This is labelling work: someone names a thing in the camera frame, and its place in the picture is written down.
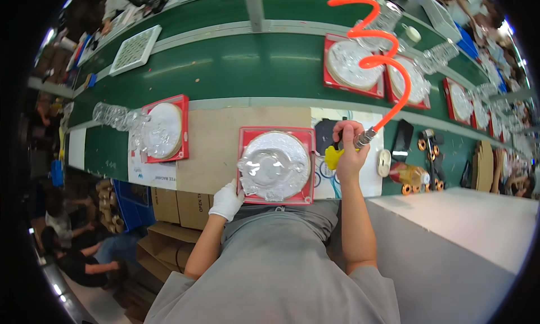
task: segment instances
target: blue crate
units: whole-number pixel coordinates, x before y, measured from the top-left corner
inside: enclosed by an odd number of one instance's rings
[[[139,226],[151,226],[156,223],[150,188],[145,187],[146,201],[131,191],[131,183],[113,180],[114,191],[118,199],[118,207],[129,232]]]
[[[469,34],[461,28],[460,25],[458,25],[456,22],[457,29],[461,33],[461,40],[458,41],[456,44],[461,47],[463,52],[469,54],[469,57],[472,57],[473,59],[476,59],[478,57],[478,50],[476,49],[476,46],[473,43],[473,40],[469,36]]]
[[[60,187],[64,185],[64,174],[62,172],[62,163],[59,160],[54,160],[51,163],[51,179],[52,185]]]

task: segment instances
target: blue plastic bin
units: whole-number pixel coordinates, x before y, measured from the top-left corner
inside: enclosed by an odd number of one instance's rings
[[[473,40],[471,39],[469,34],[464,29],[461,28],[460,25],[458,25],[456,22],[454,23],[456,24],[457,29],[461,33],[461,40],[458,41],[456,44],[459,47],[461,47],[461,49],[465,53],[469,54],[469,57],[476,59],[478,57],[478,50],[476,49],[476,46],[474,45]]]
[[[151,226],[156,223],[150,188],[145,187],[146,199],[131,191],[131,183],[113,180],[118,207],[122,213],[126,230],[129,232],[139,226]]]

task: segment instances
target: jeans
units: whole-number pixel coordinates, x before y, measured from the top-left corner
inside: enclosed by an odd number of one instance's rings
[[[103,241],[94,258],[99,264],[107,264],[121,258],[130,261],[137,267],[142,267],[135,259],[135,251],[139,236],[134,234],[120,234],[109,237]]]

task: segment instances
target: plastic bottle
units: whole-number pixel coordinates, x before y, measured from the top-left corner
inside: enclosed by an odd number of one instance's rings
[[[429,183],[429,173],[422,167],[407,165],[405,162],[396,162],[390,167],[392,181],[402,185],[420,187]]]

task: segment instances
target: black shirt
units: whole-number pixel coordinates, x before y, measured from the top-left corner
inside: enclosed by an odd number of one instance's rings
[[[75,249],[67,249],[65,255],[57,260],[58,267],[77,284],[85,287],[102,287],[107,284],[108,279],[105,273],[93,275],[85,273],[87,264],[99,264],[99,262],[94,257],[86,257]]]

